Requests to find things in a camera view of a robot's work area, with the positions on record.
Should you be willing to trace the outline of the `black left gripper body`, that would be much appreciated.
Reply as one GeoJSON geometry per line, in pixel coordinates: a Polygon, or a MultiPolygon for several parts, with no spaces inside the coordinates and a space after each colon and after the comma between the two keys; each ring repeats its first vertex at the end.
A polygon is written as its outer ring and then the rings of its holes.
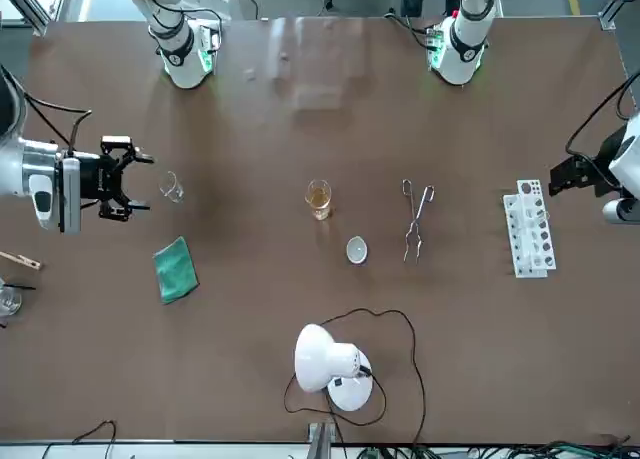
{"type": "Polygon", "coordinates": [[[614,160],[625,135],[625,127],[621,126],[601,144],[594,163],[596,165],[596,180],[607,187],[619,187],[619,181],[609,170],[611,162],[614,160]]]}

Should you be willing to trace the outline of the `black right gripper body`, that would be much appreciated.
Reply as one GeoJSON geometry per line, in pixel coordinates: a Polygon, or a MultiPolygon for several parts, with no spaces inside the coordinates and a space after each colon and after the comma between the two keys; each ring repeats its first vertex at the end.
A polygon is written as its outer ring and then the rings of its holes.
{"type": "Polygon", "coordinates": [[[113,159],[106,154],[78,153],[80,161],[80,197],[82,199],[108,200],[108,173],[113,159]]]}

